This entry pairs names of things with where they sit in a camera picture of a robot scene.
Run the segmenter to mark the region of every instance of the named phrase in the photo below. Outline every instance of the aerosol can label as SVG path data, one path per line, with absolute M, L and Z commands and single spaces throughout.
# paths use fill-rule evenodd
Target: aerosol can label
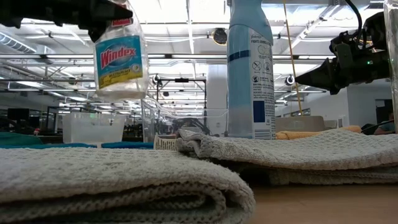
M 249 29 L 252 128 L 254 139 L 275 139 L 272 44 Z
M 142 78 L 141 45 L 138 35 L 105 40 L 96 44 L 99 88 Z

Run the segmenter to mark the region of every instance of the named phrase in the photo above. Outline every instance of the plastic bin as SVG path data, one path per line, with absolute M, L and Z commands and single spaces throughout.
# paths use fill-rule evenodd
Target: plastic bin
M 210 136 L 228 135 L 228 110 L 165 108 L 150 98 L 141 103 L 144 142 L 154 142 L 156 134 L 160 138 L 174 138 L 180 128 Z
M 63 117 L 63 143 L 120 142 L 126 116 L 70 113 Z

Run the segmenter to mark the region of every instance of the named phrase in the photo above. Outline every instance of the black cable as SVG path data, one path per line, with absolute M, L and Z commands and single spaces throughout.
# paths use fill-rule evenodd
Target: black cable
M 358 48 L 359 38 L 361 37 L 361 34 L 362 34 L 362 17 L 360 15 L 358 9 L 353 4 L 353 2 L 351 2 L 351 0 L 346 0 L 346 2 L 351 7 L 351 9 L 354 11 L 356 18 L 358 19 L 358 30 L 354 33 L 357 35 L 355 43 L 356 43 L 356 47 Z
M 367 130 L 369 130 L 369 129 L 376 128 L 376 127 L 378 127 L 378 126 L 380 126 L 380 125 L 388 124 L 388 123 L 392 123 L 392 122 L 394 122 L 393 119 L 390 120 L 390 121 L 383 121 L 383 122 L 381 122 L 381 123 L 379 123 L 379 124 L 376 124 L 376 125 L 370 126 L 370 127 L 368 127 L 368 128 L 365 128 L 364 130 L 361 131 L 361 133 L 364 133 L 365 131 L 367 131 Z

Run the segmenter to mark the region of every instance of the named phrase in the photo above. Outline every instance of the spray bottle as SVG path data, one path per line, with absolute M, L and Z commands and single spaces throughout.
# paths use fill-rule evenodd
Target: spray bottle
M 133 17 L 111 21 L 95 42 L 96 93 L 106 100 L 142 99 L 148 87 L 146 42 L 128 0 L 111 0 Z
M 228 136 L 275 139 L 272 31 L 262 0 L 232 0 L 229 23 Z

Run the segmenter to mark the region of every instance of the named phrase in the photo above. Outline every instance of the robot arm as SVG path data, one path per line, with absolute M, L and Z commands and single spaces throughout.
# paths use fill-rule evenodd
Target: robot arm
M 0 24 L 21 28 L 23 18 L 52 21 L 57 26 L 78 25 L 87 29 L 93 42 L 108 21 L 132 17 L 132 12 L 109 0 L 1 0 Z
M 335 95 L 352 83 L 371 83 L 390 77 L 383 12 L 368 18 L 364 29 L 354 34 L 342 32 L 331 40 L 329 49 L 336 57 L 327 58 L 318 68 L 297 77 L 297 83 L 329 90 Z

